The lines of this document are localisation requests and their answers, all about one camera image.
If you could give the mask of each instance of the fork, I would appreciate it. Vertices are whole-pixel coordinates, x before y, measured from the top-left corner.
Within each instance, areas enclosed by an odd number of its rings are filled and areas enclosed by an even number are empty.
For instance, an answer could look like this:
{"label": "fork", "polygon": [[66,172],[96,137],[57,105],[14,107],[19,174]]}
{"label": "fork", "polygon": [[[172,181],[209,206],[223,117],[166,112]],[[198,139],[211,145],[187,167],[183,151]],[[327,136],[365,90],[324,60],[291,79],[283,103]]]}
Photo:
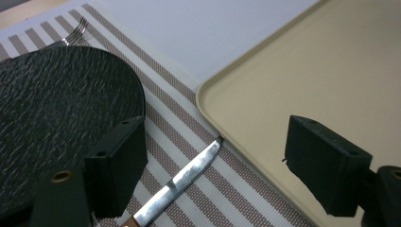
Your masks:
{"label": "fork", "polygon": [[60,41],[46,46],[44,49],[78,44],[83,40],[83,33],[85,33],[88,25],[89,23],[84,17],[80,18],[79,24],[68,36],[61,39]]}

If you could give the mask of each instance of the fork tines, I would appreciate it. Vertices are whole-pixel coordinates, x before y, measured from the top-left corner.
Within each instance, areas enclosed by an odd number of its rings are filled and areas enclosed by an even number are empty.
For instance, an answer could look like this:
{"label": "fork tines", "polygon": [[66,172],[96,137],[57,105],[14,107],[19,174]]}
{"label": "fork tines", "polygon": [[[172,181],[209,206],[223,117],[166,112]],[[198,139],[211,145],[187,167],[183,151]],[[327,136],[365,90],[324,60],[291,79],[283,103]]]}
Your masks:
{"label": "fork tines", "polygon": [[77,44],[82,39],[82,35],[88,27],[88,21],[82,17],[79,20],[79,25],[64,39],[62,39],[67,45]]}

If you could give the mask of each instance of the screw hole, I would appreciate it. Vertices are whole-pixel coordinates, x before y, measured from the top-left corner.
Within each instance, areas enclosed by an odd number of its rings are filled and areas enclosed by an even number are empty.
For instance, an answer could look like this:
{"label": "screw hole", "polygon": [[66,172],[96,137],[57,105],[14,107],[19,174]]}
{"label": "screw hole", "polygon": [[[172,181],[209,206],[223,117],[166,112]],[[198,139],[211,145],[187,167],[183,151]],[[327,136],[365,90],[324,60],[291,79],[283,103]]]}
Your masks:
{"label": "screw hole", "polygon": [[53,177],[51,177],[50,182],[52,183],[62,183],[65,181],[68,181],[68,179],[71,178],[71,176],[73,175],[73,172],[71,171],[60,171],[56,174],[53,175]]}
{"label": "screw hole", "polygon": [[107,155],[107,152],[106,151],[99,151],[98,153],[97,153],[97,156],[98,157],[104,157],[104,156],[106,156]]}

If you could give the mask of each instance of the knife handle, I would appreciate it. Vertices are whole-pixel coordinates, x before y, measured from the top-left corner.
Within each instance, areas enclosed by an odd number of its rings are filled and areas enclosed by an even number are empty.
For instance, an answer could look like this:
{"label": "knife handle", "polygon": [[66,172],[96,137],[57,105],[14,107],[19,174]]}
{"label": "knife handle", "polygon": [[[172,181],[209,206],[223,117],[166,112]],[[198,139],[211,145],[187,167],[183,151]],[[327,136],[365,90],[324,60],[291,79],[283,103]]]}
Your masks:
{"label": "knife handle", "polygon": [[121,227],[141,227],[141,226],[139,226],[139,224],[133,217],[130,217],[130,219],[126,220],[126,222],[124,222],[124,224],[122,224]]}

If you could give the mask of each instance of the knife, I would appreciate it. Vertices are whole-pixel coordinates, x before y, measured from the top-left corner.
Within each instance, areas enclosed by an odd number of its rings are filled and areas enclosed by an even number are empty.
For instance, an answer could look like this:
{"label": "knife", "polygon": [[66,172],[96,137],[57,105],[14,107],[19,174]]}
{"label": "knife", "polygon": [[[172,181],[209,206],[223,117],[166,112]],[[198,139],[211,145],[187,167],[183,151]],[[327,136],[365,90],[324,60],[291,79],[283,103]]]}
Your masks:
{"label": "knife", "polygon": [[133,217],[124,222],[121,227],[145,227],[157,219],[166,208],[174,202],[186,188],[198,179],[201,173],[210,166],[218,156],[223,138],[219,136],[212,144],[204,149],[175,177],[157,192]]}

